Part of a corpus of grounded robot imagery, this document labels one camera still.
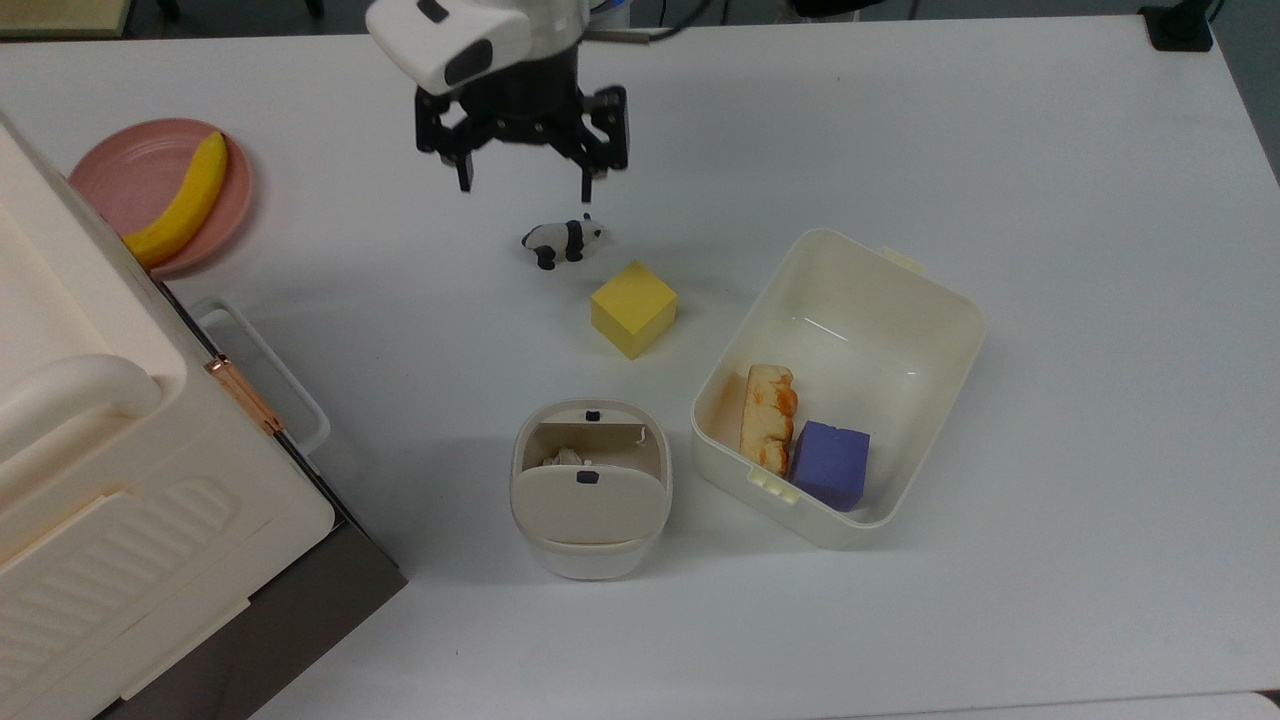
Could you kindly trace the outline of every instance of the toy banana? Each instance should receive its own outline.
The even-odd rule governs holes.
[[[212,132],[200,142],[182,178],[182,187],[150,225],[124,236],[124,245],[143,268],[173,258],[205,223],[227,177],[227,141]]]

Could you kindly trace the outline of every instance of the bread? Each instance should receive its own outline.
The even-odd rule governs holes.
[[[791,380],[791,370],[781,365],[751,365],[746,375],[739,452],[776,475],[787,473],[787,445],[795,429],[791,419],[799,400]]]

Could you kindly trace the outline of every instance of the purple cube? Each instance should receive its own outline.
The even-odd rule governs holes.
[[[791,459],[791,484],[832,510],[849,512],[863,498],[872,436],[808,421]]]

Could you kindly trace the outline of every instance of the yellow cube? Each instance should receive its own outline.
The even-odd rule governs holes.
[[[676,291],[639,260],[591,295],[591,324],[635,360],[676,322]]]

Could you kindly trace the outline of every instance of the copper hinge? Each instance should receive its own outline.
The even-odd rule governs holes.
[[[205,369],[218,380],[218,384],[223,386],[223,389],[227,391],[227,395],[232,396],[232,400],[241,406],[241,410],[257,427],[262,428],[262,432],[274,436],[284,429],[284,423],[275,416],[271,406],[257,395],[253,386],[244,379],[244,375],[241,374],[239,369],[225,355],[219,352],[218,357],[205,363]]]

